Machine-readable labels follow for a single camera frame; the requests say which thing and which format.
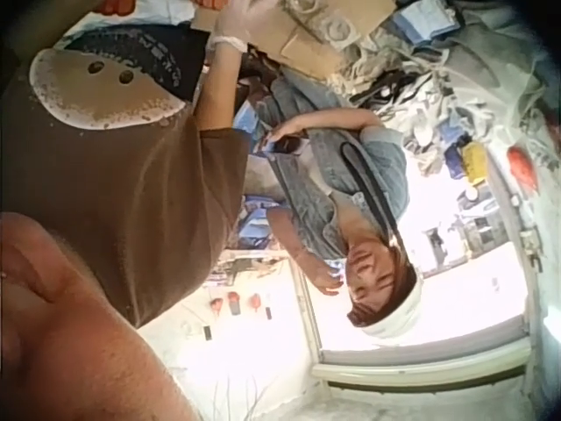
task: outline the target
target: ear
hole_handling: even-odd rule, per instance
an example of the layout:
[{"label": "ear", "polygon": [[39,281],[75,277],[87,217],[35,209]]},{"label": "ear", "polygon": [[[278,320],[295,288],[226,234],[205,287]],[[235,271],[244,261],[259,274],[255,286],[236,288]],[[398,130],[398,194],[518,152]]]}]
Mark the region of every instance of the ear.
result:
[{"label": "ear", "polygon": [[52,303],[75,275],[60,247],[40,224],[17,213],[0,216],[2,270]]}]

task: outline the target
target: plastic glove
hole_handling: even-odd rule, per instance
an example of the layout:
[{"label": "plastic glove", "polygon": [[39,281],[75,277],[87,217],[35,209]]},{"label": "plastic glove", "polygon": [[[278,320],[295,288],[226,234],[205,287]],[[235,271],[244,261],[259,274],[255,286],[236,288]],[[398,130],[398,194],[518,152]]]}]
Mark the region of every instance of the plastic glove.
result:
[{"label": "plastic glove", "polygon": [[209,48],[228,42],[238,50],[247,51],[251,32],[263,24],[267,14],[279,0],[230,0],[220,11],[209,38]]}]

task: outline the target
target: hand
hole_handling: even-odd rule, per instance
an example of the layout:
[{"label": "hand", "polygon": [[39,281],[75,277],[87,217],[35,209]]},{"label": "hand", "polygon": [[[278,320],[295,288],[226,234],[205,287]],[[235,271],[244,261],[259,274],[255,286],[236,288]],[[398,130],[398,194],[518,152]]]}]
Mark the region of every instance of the hand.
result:
[{"label": "hand", "polygon": [[251,40],[251,32],[263,23],[269,11],[278,0],[230,0],[220,11],[214,30],[209,39],[228,37],[238,39],[243,44]]},{"label": "hand", "polygon": [[335,289],[341,288],[343,282],[340,280],[340,277],[333,276],[337,272],[335,268],[332,268],[325,261],[310,252],[304,252],[302,257],[296,259],[296,263],[319,292],[325,296],[336,296],[339,294]]},{"label": "hand", "polygon": [[277,125],[272,131],[270,131],[258,144],[258,150],[263,149],[269,143],[274,143],[285,136],[289,136],[291,134],[296,134],[301,132],[303,127],[298,123],[296,118],[290,118],[289,120],[285,121]]}]

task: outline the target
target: white hat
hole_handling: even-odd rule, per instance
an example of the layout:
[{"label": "white hat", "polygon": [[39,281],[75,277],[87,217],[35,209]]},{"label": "white hat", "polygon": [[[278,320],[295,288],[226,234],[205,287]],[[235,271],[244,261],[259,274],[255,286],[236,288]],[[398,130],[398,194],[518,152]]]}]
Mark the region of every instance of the white hat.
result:
[{"label": "white hat", "polygon": [[409,332],[421,315],[422,292],[423,279],[417,273],[415,286],[405,301],[381,321],[362,327],[362,332],[379,339],[380,345],[396,345],[397,339]]}]

